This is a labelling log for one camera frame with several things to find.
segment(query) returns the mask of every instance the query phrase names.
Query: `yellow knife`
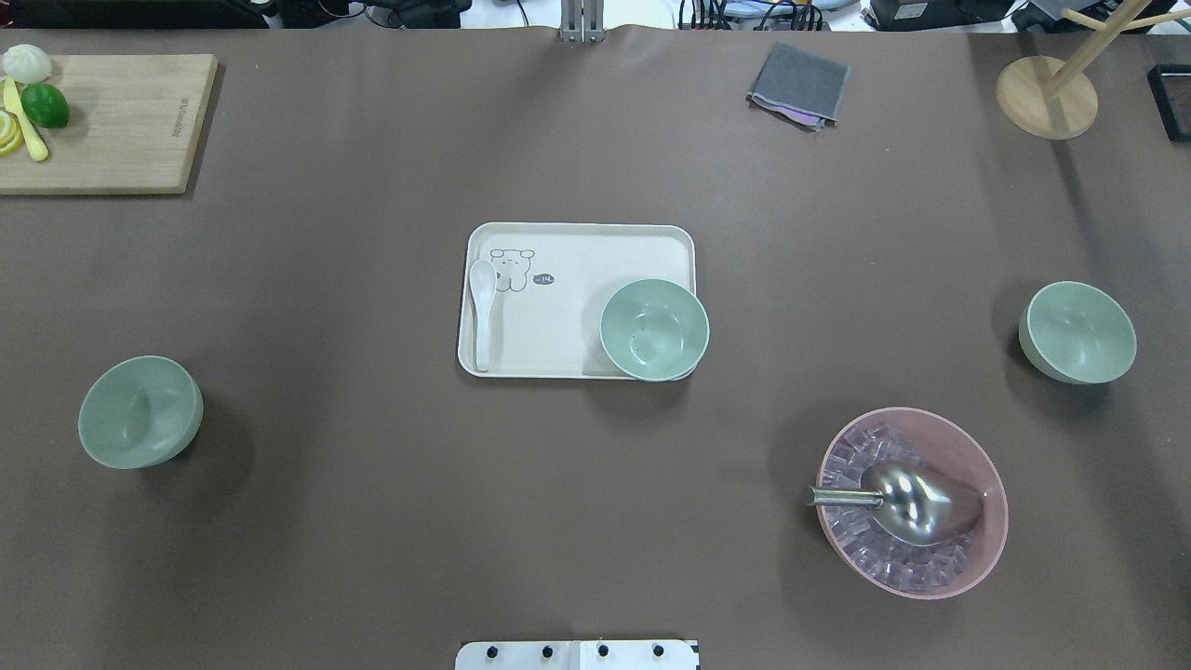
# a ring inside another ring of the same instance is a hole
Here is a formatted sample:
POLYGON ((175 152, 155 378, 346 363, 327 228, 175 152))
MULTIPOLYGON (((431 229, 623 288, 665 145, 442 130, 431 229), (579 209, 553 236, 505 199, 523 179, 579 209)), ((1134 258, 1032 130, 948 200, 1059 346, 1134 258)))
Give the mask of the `yellow knife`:
POLYGON ((11 76, 4 80, 4 106, 20 121, 20 131, 25 134, 29 156, 37 162, 50 157, 50 150, 45 148, 45 142, 42 142, 42 136, 37 133, 37 129, 25 115, 25 107, 20 104, 20 93, 17 93, 17 82, 11 76))

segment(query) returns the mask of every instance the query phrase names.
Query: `folded napkin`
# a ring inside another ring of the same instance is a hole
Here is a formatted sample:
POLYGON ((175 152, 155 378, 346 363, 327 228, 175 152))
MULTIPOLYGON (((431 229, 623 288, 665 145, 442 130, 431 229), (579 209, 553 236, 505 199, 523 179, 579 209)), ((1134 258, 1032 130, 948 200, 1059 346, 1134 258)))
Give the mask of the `folded napkin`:
POLYGON ((850 73, 849 65, 778 43, 748 89, 748 99, 812 131, 822 130, 829 120, 838 123, 850 73))

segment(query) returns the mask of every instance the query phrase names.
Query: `metal bracket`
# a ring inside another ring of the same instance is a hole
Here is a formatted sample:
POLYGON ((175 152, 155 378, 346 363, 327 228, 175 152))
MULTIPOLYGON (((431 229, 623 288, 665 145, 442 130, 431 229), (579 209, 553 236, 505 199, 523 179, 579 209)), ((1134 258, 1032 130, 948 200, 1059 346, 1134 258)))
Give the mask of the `metal bracket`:
POLYGON ((563 42, 604 42, 604 0, 562 0, 563 42))
POLYGON ((697 640, 466 643, 455 670, 699 670, 697 640))

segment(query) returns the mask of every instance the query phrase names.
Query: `bowl rim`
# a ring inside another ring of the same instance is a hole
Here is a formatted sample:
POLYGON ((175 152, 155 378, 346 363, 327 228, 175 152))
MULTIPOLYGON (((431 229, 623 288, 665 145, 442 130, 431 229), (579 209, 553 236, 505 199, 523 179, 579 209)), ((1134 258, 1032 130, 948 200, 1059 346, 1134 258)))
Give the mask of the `bowl rim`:
POLYGON ((699 296, 696 295, 694 292, 692 292, 686 286, 682 286, 681 283, 678 283, 675 281, 671 281, 669 278, 659 278, 659 277, 648 277, 647 276, 644 278, 636 278, 634 281, 630 281, 630 282, 625 283, 624 286, 621 286, 619 288, 617 288, 612 293, 612 295, 607 299, 607 301, 604 302, 604 308, 600 309, 600 312, 599 312, 599 346, 600 346, 601 350, 604 350, 604 356, 606 356, 609 358, 609 361, 612 362, 612 365, 615 365, 617 368, 617 370, 619 370, 621 372, 628 375, 629 377, 632 377, 634 380, 637 380, 637 381, 641 381, 641 382, 674 382, 674 381, 678 381, 678 380, 682 380, 684 377, 691 375, 691 372, 693 372, 696 368, 698 368, 699 362, 701 362, 704 355, 707 353, 707 345, 710 345, 710 344, 711 344, 711 318, 707 315, 707 308, 705 306, 703 306, 703 300, 700 300, 699 296), (691 299, 694 300, 696 306, 699 307, 699 315, 703 319, 704 327, 706 327, 706 330, 707 330, 707 338, 703 342, 703 349, 699 350, 699 355, 697 357, 694 357, 694 362, 690 365, 690 368, 686 368, 686 369, 684 369, 682 371, 680 371, 680 372, 678 372, 675 375, 667 375, 665 377, 647 377, 647 376, 636 375, 634 372, 630 372, 630 371, 625 370, 616 361, 616 358, 607 351, 607 343, 604 340, 604 319, 605 319, 605 317, 607 314, 607 307, 609 307, 609 305, 612 303, 612 300, 615 300, 617 295, 619 295, 623 290, 628 289, 630 286, 636 286, 637 283, 649 283, 649 282, 667 283, 667 284, 669 284, 669 286, 672 286, 674 288, 678 288, 682 293, 686 293, 687 295, 690 295, 691 299))
POLYGON ((927 412, 924 409, 917 409, 917 408, 911 408, 911 407, 886 407, 886 408, 874 409, 872 412, 866 412, 865 414, 862 414, 862 415, 858 417, 856 419, 853 419, 852 421, 849 421, 848 424, 846 424, 843 426, 843 428, 840 430, 840 432, 835 434, 835 438, 831 438, 831 442, 828 443, 827 452, 823 455, 823 461, 819 464, 818 474, 815 476, 815 486, 817 486, 817 487, 822 487, 823 486, 823 470, 827 468, 827 459, 828 459, 828 457, 831 456, 831 447, 834 447, 835 444, 838 443, 841 438, 843 438, 843 434, 847 433, 849 428, 852 428, 853 426, 856 426, 861 421, 865 421, 865 420, 867 420, 867 419, 869 419, 872 417, 880 415, 880 414, 890 414, 890 413, 893 413, 893 412, 909 412, 909 413, 913 413, 913 414, 921 414, 921 415, 927 417, 927 418, 929 418, 931 420, 935 420, 935 421, 939 421, 939 422, 942 422, 942 424, 947 425, 948 427, 950 427, 954 431, 959 432, 965 439, 967 439, 972 444, 972 446, 975 447, 977 453, 979 453, 980 457, 984 458, 984 461, 989 464, 989 468, 992 471, 992 476, 993 476, 993 478, 997 482, 997 490, 999 490, 1000 494, 1002 494, 1000 495, 1000 503, 1002 503, 1003 512, 1005 513, 1005 527, 1004 527, 1004 530, 1002 531, 1002 533, 999 534, 999 537, 990 538, 990 539, 994 539, 996 540, 996 543, 997 543, 997 550, 992 555, 992 561, 989 562, 989 565, 984 569, 983 572, 980 572, 975 577, 975 580, 972 580, 972 582, 969 584, 967 584, 964 588, 961 588, 959 590, 955 590, 955 591, 941 593, 941 594, 931 594, 929 591, 928 593, 921 593, 921 594, 919 593, 911 593, 911 591, 902 591, 902 590, 894 589, 892 587, 888 587, 886 584, 883 584, 883 583, 878 582, 875 577, 868 575, 867 572, 865 572, 863 570, 861 570, 855 563, 853 563, 852 557, 849 557, 848 555, 846 555, 843 552, 843 547, 840 546, 840 543, 836 543, 835 538, 831 537, 831 530, 830 530, 830 527, 828 526, 828 522, 827 522, 827 513, 823 511, 822 507, 815 508, 815 512, 818 515, 819 526, 823 528, 823 534, 827 537, 828 545, 830 545, 831 549, 835 551, 835 553, 840 558, 843 559, 843 562, 848 565, 848 568, 852 568, 853 572, 855 572, 856 575, 860 575, 861 577, 863 577, 865 580, 867 580, 869 583, 875 584, 875 586, 880 587, 881 589, 884 589, 884 590, 886 590, 886 591, 888 591, 891 594, 896 594, 898 596, 906 597, 906 599, 910 599, 910 600, 946 600, 946 599, 955 597, 958 595, 961 595, 961 594, 965 594, 965 593, 972 590, 980 582, 984 582, 985 577, 987 577, 992 572, 992 569, 997 566, 997 563, 1000 562, 1000 555, 1004 553, 1005 545, 1009 541, 1009 495, 1005 493, 1005 484, 1000 480, 1000 472, 997 471, 997 467, 992 463, 992 459, 989 458, 989 453, 984 451, 984 447, 980 446, 980 443, 977 443, 975 439, 972 438, 972 436, 969 436, 967 431, 965 431, 965 430, 960 428, 959 426, 956 426, 955 422, 953 422, 953 421, 950 421, 950 420, 948 420, 948 419, 946 419, 943 417, 940 417, 940 415, 937 415, 937 414, 935 414, 933 412, 927 412))
POLYGON ((195 419, 195 417, 200 417, 201 418, 201 413, 202 413, 202 393, 199 390, 199 384, 194 381, 194 376, 192 376, 191 372, 188 370, 186 370, 180 363, 177 363, 176 361, 162 357, 162 356, 156 356, 156 355, 148 355, 148 356, 133 357, 133 358, 130 358, 127 361, 123 361, 123 362, 113 365, 112 368, 107 369, 107 371, 104 372, 102 375, 100 375, 99 378, 95 380, 95 382, 87 390, 87 394, 82 399, 82 403, 79 406, 79 422, 77 422, 79 443, 82 444, 83 451, 87 452, 87 456, 89 456, 92 459, 94 459, 95 463, 98 463, 100 465, 104 465, 104 467, 107 467, 107 468, 111 468, 113 470, 136 470, 136 469, 141 469, 141 468, 150 468, 152 465, 157 465, 160 463, 164 463, 164 462, 174 458, 183 449, 186 449, 187 445, 191 444, 191 442, 194 439, 194 436, 198 434, 198 432, 199 432, 198 422, 195 422, 194 419, 195 419), (129 365, 138 364, 138 363, 144 362, 144 361, 160 361, 160 362, 164 362, 167 365, 170 365, 170 367, 176 368, 177 370, 180 370, 182 372, 182 375, 186 376, 186 380, 189 381, 191 389, 194 392, 194 394, 193 394, 193 396, 191 399, 189 414, 186 418, 186 426, 187 426, 187 428, 186 428, 185 432, 182 432, 182 433, 180 433, 177 436, 177 438, 174 442, 174 445, 172 445, 169 450, 166 450, 163 452, 163 456, 161 458, 151 459, 151 461, 148 461, 145 463, 138 463, 138 464, 135 464, 135 465, 113 464, 113 463, 106 461, 100 455, 96 455, 95 451, 93 450, 93 446, 88 445, 86 438, 83 438, 83 432, 82 432, 83 414, 87 412, 87 405, 91 401, 92 395, 95 393, 95 389, 98 389, 99 386, 102 384, 104 381, 108 376, 116 374, 117 370, 120 370, 120 369, 123 369, 125 367, 129 367, 129 365))
POLYGON ((1083 281, 1065 278, 1061 281, 1052 281, 1050 283, 1047 283, 1046 286, 1039 288, 1030 298, 1030 301, 1025 305, 1025 333, 1027 337, 1029 337, 1030 339, 1030 344, 1034 346, 1034 351, 1037 352, 1039 357, 1041 357, 1042 361, 1046 362, 1046 364, 1050 367, 1052 370, 1066 377, 1067 380, 1072 380, 1080 384, 1108 384, 1109 382, 1120 380, 1125 372, 1129 372, 1129 369, 1133 368, 1134 362, 1137 359, 1137 330, 1133 326, 1133 319, 1129 318, 1129 312, 1124 311, 1124 307, 1121 306, 1121 302, 1118 302, 1116 298, 1108 294, 1102 288, 1092 286, 1091 283, 1085 283, 1083 281), (1108 300, 1108 303, 1112 305, 1115 312, 1121 314, 1121 317, 1124 319, 1125 325, 1129 326, 1129 361, 1123 367, 1121 367, 1118 372, 1114 371, 1114 375, 1104 376, 1106 378, 1080 377, 1078 375, 1074 375, 1065 370, 1062 367, 1058 365, 1055 362, 1050 359, 1050 357, 1047 356, 1045 351, 1042 351, 1042 347, 1039 346, 1037 340, 1034 338, 1034 307, 1035 305, 1037 305, 1039 299, 1042 296, 1043 293, 1047 293, 1059 286, 1078 286, 1080 289, 1091 289, 1092 294, 1096 294, 1100 298, 1105 298, 1108 300))

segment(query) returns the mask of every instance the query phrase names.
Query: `wooden rod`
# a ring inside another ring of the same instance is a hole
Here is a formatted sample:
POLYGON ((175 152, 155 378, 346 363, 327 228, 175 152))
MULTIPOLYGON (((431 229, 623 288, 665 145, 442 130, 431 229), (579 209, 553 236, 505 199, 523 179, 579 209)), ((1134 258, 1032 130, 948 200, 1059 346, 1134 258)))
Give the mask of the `wooden rod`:
POLYGON ((1173 21, 1178 19, 1185 19, 1191 17, 1191 10, 1183 10, 1181 12, 1171 12, 1168 14, 1159 14, 1156 17, 1149 17, 1147 19, 1137 19, 1129 25, 1124 26, 1125 30, 1133 30, 1136 27, 1146 27, 1151 25, 1158 25, 1166 21, 1173 21))
POLYGON ((1079 12, 1072 10, 1071 7, 1064 7, 1062 18, 1067 19, 1073 24, 1079 24, 1084 27, 1090 27, 1092 30, 1104 30, 1105 27, 1108 27, 1106 25, 1104 25, 1104 21, 1098 21, 1092 17, 1080 14, 1079 12))
POLYGON ((1109 20, 1104 21, 1104 30, 1093 32, 1089 37, 1075 54, 1067 61, 1059 71, 1054 73, 1046 83, 1042 84, 1042 98, 1049 99, 1054 98, 1055 93, 1062 90, 1065 86, 1071 83, 1071 80, 1075 79, 1079 73, 1084 71, 1096 56, 1100 55, 1100 51, 1109 45, 1110 42, 1116 39, 1116 36, 1124 31, 1129 21, 1137 18, 1146 6, 1149 5, 1149 0, 1124 0, 1124 2, 1116 8, 1115 12, 1109 17, 1109 20))
MULTIPOLYGON (((1149 17, 1145 19, 1137 19, 1131 21, 1129 25, 1124 26, 1125 30, 1137 30, 1139 27, 1148 27, 1152 25, 1158 25, 1166 21, 1173 21, 1178 19, 1185 19, 1191 17, 1191 10, 1183 10, 1181 12, 1171 12, 1168 14, 1160 14, 1156 17, 1149 17)), ((1108 27, 1104 21, 1098 21, 1092 17, 1086 14, 1080 14, 1079 12, 1072 10, 1071 7, 1065 7, 1062 10, 1062 18, 1071 23, 1077 23, 1084 27, 1090 27, 1092 30, 1104 30, 1108 27)))

